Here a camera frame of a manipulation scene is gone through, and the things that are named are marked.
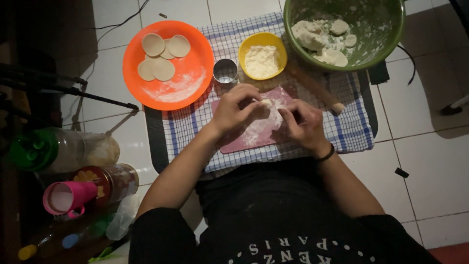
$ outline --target wristband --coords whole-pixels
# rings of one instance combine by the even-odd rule
[[[329,154],[327,154],[324,158],[320,158],[316,161],[323,162],[325,160],[328,160],[330,157],[332,157],[332,155],[334,155],[334,153],[335,153],[335,148],[334,148],[334,145],[331,143],[331,152],[329,152]]]

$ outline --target green bowl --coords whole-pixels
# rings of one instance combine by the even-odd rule
[[[357,37],[354,51],[347,55],[346,67],[332,66],[314,59],[293,36],[291,27],[301,20],[321,16],[337,19],[339,15]],[[356,71],[384,60],[396,48],[404,27],[403,0],[287,0],[283,11],[285,31],[298,55],[308,64],[328,71]]]

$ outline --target black t-shirt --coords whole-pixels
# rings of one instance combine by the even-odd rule
[[[235,186],[198,246],[178,210],[141,215],[129,263],[439,263],[392,216],[350,218],[300,179],[269,171]]]

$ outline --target metal cookie cutter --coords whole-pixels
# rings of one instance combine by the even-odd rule
[[[213,77],[221,84],[238,83],[238,65],[230,59],[221,59],[213,67]]]

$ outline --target pink cup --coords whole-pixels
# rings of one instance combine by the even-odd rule
[[[84,204],[98,194],[98,188],[92,182],[62,181],[52,183],[42,196],[44,208],[53,215],[68,214],[70,218],[85,212]],[[80,214],[73,209],[81,208]]]

